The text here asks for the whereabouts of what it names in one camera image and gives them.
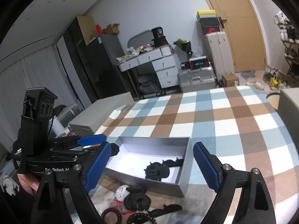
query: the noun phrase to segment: white curtain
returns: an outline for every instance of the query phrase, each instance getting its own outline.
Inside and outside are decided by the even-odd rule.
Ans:
[[[0,72],[0,143],[7,149],[17,139],[26,88],[31,87],[56,94],[54,106],[78,104],[55,45],[18,60]]]

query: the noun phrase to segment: cylindrical white container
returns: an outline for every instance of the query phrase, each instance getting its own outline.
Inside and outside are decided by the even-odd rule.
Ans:
[[[60,123],[60,121],[57,119],[56,116],[54,117],[54,120],[53,120],[52,130],[54,131],[56,136],[60,136],[65,131],[63,125]]]

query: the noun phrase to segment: ceiling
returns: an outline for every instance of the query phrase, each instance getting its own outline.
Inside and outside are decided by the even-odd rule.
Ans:
[[[7,66],[37,49],[55,44],[72,20],[83,15],[96,1],[34,0],[15,21],[1,43],[0,65],[5,61]]]

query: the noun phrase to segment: white desk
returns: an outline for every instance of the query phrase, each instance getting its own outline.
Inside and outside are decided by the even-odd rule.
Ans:
[[[134,67],[151,62],[162,88],[176,86],[179,84],[177,75],[181,70],[181,64],[178,55],[173,53],[173,50],[171,49],[170,45],[156,48],[152,51],[127,60],[119,65],[119,69],[122,72],[126,71],[128,73],[128,70]],[[135,89],[129,73],[128,76]]]

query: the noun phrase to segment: silver suitcase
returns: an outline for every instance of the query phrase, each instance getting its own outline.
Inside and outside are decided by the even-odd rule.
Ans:
[[[216,88],[216,76],[213,68],[203,67],[196,70],[185,69],[178,74],[183,93]]]

